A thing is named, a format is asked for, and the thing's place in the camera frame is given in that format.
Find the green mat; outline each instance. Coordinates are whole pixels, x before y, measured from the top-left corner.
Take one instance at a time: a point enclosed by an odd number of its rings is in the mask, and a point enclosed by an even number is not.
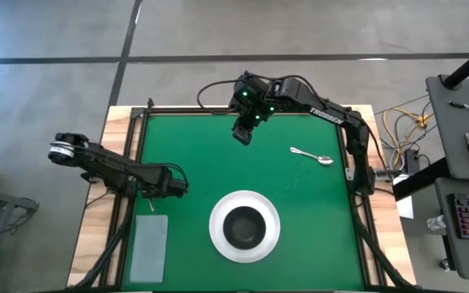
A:
[[[164,281],[129,281],[133,225],[123,290],[362,290],[335,126],[312,116],[276,115],[255,129],[252,143],[243,146],[231,136],[235,118],[190,114],[149,119],[143,163],[178,164],[191,186],[182,199],[155,200],[155,212],[147,200],[138,198],[134,215],[169,218]],[[329,155],[335,163],[323,167],[292,154],[290,147]],[[227,260],[208,233],[214,205],[236,190],[264,195],[280,217],[278,244],[251,264]]]

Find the concrete floor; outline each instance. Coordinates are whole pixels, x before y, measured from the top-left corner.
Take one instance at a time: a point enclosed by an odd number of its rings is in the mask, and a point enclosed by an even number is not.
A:
[[[0,58],[120,56],[133,6],[134,0],[1,0]],[[467,52],[469,0],[144,0],[129,55]],[[153,98],[194,105],[201,86],[250,70],[304,75],[325,97],[379,111],[423,95],[425,77],[464,61],[136,63],[126,67],[117,104]],[[88,185],[80,170],[46,158],[48,143],[67,131],[99,140],[116,70],[116,63],[0,65],[0,190],[41,202],[27,225],[6,236],[0,292],[64,287]],[[230,87],[204,96],[212,104],[229,99]],[[426,103],[405,108],[420,112]],[[431,160],[443,155],[437,131],[420,145]],[[419,285],[469,291],[469,281],[436,266],[439,241],[407,239]]]

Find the metal spoon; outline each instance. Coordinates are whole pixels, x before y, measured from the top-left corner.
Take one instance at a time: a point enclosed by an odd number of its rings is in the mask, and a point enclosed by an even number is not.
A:
[[[293,152],[295,154],[306,155],[306,156],[309,156],[313,159],[316,159],[323,166],[328,166],[328,165],[334,163],[334,160],[331,157],[322,156],[322,155],[321,156],[311,155],[310,153],[300,151],[295,147],[291,147],[291,152]]]

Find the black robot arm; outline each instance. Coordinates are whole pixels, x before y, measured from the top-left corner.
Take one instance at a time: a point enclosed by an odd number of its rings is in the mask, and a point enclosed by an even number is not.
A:
[[[101,178],[104,185],[120,195],[134,197],[137,190],[146,198],[182,197],[187,192],[187,179],[174,164],[140,164],[89,142],[83,134],[57,133],[48,158],[56,164],[83,168],[81,176]],[[169,167],[181,171],[184,180],[173,178]]]
[[[351,107],[342,107],[316,94],[310,84],[299,81],[295,76],[280,79],[264,79],[245,72],[234,84],[234,95],[229,108],[238,112],[233,136],[248,145],[252,131],[275,112],[307,112],[329,121],[345,130],[346,149],[355,164],[353,191],[360,195],[374,193],[375,174],[368,164],[367,149],[369,128],[359,112]]]

